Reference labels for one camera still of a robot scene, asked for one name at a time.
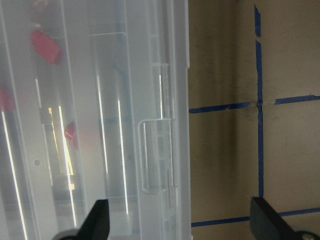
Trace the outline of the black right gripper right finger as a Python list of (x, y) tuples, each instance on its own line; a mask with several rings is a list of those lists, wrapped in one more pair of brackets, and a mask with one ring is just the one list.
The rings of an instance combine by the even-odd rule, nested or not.
[(262, 197), (250, 200), (250, 230), (256, 240), (302, 240)]

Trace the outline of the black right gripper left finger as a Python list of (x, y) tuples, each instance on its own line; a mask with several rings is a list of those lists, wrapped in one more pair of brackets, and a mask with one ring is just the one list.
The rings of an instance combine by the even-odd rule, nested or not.
[(110, 234), (110, 210), (107, 199), (97, 200), (82, 226), (76, 240), (107, 240)]

